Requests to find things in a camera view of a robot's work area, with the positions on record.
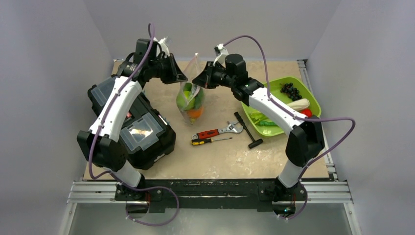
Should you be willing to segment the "bok choy green white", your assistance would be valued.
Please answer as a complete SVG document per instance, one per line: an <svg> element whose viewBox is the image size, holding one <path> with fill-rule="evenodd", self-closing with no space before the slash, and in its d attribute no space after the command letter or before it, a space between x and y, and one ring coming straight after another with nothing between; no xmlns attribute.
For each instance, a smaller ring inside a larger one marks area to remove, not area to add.
<svg viewBox="0 0 415 235"><path fill-rule="evenodd" d="M192 83L185 83L183 87L183 92L184 91L190 91L192 94L198 94L198 98L196 99L196 109L203 105L205 98L203 88Z"/></svg>

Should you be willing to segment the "clear zip top bag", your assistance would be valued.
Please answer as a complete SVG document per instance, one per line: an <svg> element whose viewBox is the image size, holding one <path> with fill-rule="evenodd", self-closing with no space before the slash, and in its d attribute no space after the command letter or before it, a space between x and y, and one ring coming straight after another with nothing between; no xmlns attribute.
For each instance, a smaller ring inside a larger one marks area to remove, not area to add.
<svg viewBox="0 0 415 235"><path fill-rule="evenodd" d="M192 80L202 72L199 63L199 53L195 53L183 71L187 81L180 83L176 96L177 108L189 125L194 125L204 112L204 88L192 83Z"/></svg>

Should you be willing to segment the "orange tangerine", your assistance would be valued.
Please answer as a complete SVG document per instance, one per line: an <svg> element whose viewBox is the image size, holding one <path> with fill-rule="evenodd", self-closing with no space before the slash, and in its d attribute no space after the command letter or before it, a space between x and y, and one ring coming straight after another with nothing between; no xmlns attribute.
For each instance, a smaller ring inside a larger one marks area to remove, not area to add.
<svg viewBox="0 0 415 235"><path fill-rule="evenodd" d="M192 109L187 111L189 118L198 119L204 112L204 106L200 106L198 109Z"/></svg>

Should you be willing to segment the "green apple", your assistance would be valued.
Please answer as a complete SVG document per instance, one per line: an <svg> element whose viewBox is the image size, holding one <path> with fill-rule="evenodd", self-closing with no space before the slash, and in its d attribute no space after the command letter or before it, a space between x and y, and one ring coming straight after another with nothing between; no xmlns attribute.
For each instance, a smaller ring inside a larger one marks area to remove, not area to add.
<svg viewBox="0 0 415 235"><path fill-rule="evenodd" d="M184 97L180 96L180 104L182 105L182 110L192 110L196 108L196 99L198 94L192 94L190 91L183 92Z"/></svg>

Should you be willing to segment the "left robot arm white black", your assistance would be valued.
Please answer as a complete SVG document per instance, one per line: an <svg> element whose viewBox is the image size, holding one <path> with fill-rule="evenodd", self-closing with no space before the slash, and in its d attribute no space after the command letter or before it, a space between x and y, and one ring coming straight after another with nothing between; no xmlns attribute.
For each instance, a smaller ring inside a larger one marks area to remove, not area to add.
<svg viewBox="0 0 415 235"><path fill-rule="evenodd" d="M137 40L135 52L119 65L111 93L96 121L88 131L77 135L88 166L106 169L127 187L133 200L142 199L146 187L141 184L143 175L128 162L127 150L119 143L119 137L134 100L152 78L159 78L164 84L187 81L169 51L167 37Z"/></svg>

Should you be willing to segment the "yellow black screwdriver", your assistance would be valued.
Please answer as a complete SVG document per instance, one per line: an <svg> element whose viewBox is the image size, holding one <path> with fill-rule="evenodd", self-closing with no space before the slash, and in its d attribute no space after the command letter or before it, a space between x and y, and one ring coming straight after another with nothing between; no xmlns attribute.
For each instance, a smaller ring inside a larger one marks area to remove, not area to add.
<svg viewBox="0 0 415 235"><path fill-rule="evenodd" d="M213 143L215 141L224 141L224 140L231 140L232 137L228 137L228 138L218 138L218 139L194 139L191 140L190 144L192 146L200 146L203 144L207 144L207 143Z"/></svg>

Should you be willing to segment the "celery stalk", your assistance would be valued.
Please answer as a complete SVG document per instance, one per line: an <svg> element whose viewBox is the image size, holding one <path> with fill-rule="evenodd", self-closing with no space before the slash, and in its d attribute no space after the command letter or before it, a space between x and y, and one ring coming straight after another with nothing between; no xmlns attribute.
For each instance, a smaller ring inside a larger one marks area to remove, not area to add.
<svg viewBox="0 0 415 235"><path fill-rule="evenodd" d="M301 112L301 110L309 109L310 102L308 99L303 98L297 101L293 101L287 104L290 108L294 109L295 111ZM248 112L250 119L254 122L254 125L257 125L260 121L271 121L265 114L261 113L260 111L250 111Z"/></svg>

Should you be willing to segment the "black toolbox near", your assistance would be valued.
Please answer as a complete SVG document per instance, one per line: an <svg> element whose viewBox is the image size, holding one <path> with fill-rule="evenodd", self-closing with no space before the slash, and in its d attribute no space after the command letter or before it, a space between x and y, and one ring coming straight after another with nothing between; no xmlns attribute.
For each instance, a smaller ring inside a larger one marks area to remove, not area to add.
<svg viewBox="0 0 415 235"><path fill-rule="evenodd" d="M148 170L159 159L173 152L176 133L154 110L126 119L120 141L127 149L129 163L135 169Z"/></svg>

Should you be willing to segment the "black toolbox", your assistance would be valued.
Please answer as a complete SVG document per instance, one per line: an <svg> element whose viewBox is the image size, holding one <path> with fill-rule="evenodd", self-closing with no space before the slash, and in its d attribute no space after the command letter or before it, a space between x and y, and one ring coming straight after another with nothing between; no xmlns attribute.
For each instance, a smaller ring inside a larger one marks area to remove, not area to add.
<svg viewBox="0 0 415 235"><path fill-rule="evenodd" d="M96 116L100 115L112 90L114 89L115 77L116 76L113 74L110 77L108 77L105 81L99 83L98 85L97 84L93 85L87 91L87 96L92 103L92 110L96 114ZM147 104L150 105L150 102L144 93L140 93L136 99L141 100L141 102L146 102ZM126 123L129 120L133 120L133 119L134 119L134 115L132 114L131 111L129 111L127 113L124 123Z"/></svg>
<svg viewBox="0 0 415 235"><path fill-rule="evenodd" d="M159 159L173 152L176 133L154 110L126 119L120 141L127 149L129 163L135 169L148 170Z"/></svg>

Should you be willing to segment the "green chili pepper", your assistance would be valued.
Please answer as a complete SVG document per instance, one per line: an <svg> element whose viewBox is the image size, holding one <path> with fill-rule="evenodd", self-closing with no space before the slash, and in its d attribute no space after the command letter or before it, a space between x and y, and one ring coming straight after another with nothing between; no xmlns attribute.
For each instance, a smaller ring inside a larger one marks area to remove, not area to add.
<svg viewBox="0 0 415 235"><path fill-rule="evenodd" d="M273 121L260 121L257 123L258 126L277 126L276 123L274 123Z"/></svg>

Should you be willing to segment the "black toolbox far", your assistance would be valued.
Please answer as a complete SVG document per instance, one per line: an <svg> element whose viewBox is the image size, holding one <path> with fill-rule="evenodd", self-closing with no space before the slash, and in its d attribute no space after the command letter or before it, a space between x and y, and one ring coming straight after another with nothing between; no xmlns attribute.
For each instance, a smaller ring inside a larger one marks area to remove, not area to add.
<svg viewBox="0 0 415 235"><path fill-rule="evenodd" d="M98 85L97 84L93 85L87 91L87 96L92 103L92 110L96 114L96 116L100 115L112 90L114 89L115 77L116 76L113 74L110 77L108 77L105 81L99 83ZM141 100L141 102L146 102L147 104L150 105L150 102L144 93L140 93L136 99ZM134 119L134 115L132 114L131 111L129 111L127 113L124 123L126 123L129 120L133 120L133 119Z"/></svg>

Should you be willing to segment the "black hammer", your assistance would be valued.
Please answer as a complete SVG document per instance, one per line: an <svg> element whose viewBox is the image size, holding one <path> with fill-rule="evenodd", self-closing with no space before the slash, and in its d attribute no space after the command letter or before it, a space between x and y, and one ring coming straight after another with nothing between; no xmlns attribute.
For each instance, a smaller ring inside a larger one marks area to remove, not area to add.
<svg viewBox="0 0 415 235"><path fill-rule="evenodd" d="M263 139L257 139L256 140L253 137L253 135L250 133L250 131L248 130L248 128L247 128L243 118L240 116L240 114L238 112L235 112L234 115L237 118L238 122L242 125L243 129L247 132L248 136L250 137L250 139L252 141L250 144L248 144L248 148L253 149L253 148L261 145L263 143Z"/></svg>

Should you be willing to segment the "dark grapes bunch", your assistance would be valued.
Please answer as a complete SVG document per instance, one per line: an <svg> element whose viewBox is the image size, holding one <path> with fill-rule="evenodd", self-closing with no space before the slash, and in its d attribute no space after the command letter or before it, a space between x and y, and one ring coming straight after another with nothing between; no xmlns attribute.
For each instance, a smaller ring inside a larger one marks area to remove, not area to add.
<svg viewBox="0 0 415 235"><path fill-rule="evenodd" d="M293 83L280 83L280 92L285 94L292 101L302 99L300 91L294 87Z"/></svg>

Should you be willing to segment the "red tomato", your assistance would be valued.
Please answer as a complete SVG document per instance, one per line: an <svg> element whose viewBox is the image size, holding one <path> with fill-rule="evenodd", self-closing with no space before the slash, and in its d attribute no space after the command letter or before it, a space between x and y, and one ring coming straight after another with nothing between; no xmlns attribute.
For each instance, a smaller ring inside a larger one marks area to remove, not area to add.
<svg viewBox="0 0 415 235"><path fill-rule="evenodd" d="M304 115L306 115L308 118L310 118L310 117L313 116L313 113L312 113L312 111L310 109L301 110L301 113L304 114Z"/></svg>

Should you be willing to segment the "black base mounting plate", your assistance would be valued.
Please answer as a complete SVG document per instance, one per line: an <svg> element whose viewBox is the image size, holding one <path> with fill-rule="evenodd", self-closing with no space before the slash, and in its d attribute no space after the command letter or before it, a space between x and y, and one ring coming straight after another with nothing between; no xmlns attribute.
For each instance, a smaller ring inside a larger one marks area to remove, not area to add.
<svg viewBox="0 0 415 235"><path fill-rule="evenodd" d="M291 215L308 199L301 183L286 189L277 179L145 180L146 191L117 184L115 200L144 202L150 213L165 209L241 209Z"/></svg>

